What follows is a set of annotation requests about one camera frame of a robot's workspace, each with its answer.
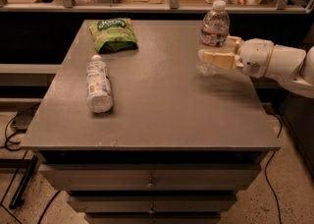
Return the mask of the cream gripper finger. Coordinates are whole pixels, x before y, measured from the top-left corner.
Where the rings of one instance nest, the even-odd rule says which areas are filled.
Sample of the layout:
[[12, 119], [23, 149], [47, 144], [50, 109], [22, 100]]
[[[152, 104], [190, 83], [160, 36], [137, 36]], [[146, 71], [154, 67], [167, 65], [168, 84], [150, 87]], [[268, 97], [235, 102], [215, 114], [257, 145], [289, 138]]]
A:
[[226, 41], [226, 51], [237, 54], [243, 43], [244, 40], [241, 37], [229, 35]]
[[198, 57], [203, 63], [213, 65], [224, 70], [244, 67], [244, 64], [240, 61], [239, 56], [233, 52], [221, 53], [200, 49], [198, 51]]

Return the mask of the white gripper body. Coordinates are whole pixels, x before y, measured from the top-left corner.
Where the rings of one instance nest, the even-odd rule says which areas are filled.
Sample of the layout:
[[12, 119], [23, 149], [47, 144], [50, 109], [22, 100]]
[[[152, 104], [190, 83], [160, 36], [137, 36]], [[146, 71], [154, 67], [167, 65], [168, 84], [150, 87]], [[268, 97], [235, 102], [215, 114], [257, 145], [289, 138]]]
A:
[[265, 39], [249, 39], [243, 42], [238, 51], [239, 63], [236, 68], [244, 75], [262, 78], [272, 55], [274, 43]]

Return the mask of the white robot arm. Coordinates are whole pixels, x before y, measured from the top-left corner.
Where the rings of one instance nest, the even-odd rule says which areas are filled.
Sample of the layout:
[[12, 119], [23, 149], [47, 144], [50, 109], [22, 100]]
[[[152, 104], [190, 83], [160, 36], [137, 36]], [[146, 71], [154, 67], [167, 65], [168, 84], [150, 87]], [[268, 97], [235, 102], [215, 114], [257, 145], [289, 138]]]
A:
[[200, 49], [198, 58], [206, 65], [275, 80], [290, 92], [314, 98], [314, 48], [306, 52], [270, 40], [229, 36], [222, 47]]

